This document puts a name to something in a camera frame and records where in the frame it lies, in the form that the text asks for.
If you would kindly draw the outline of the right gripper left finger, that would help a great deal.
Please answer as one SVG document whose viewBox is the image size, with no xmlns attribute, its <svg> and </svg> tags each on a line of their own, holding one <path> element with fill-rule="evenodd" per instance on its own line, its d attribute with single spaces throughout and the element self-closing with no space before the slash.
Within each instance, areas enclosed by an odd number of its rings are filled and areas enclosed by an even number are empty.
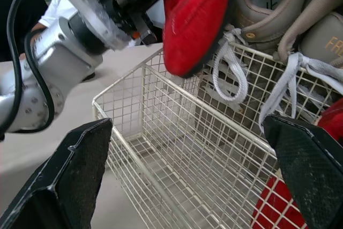
<svg viewBox="0 0 343 229">
<path fill-rule="evenodd" d="M 1 216 L 1 228 L 90 228 L 113 122 L 71 130 Z"/>
</svg>

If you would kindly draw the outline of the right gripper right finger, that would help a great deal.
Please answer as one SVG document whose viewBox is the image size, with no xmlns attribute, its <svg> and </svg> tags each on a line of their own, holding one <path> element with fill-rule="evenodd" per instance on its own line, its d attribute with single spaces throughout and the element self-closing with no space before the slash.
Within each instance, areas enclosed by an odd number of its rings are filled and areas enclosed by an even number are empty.
<svg viewBox="0 0 343 229">
<path fill-rule="evenodd" d="M 342 146 L 323 128 L 268 115 L 264 135 L 309 228 L 342 228 Z"/>
</svg>

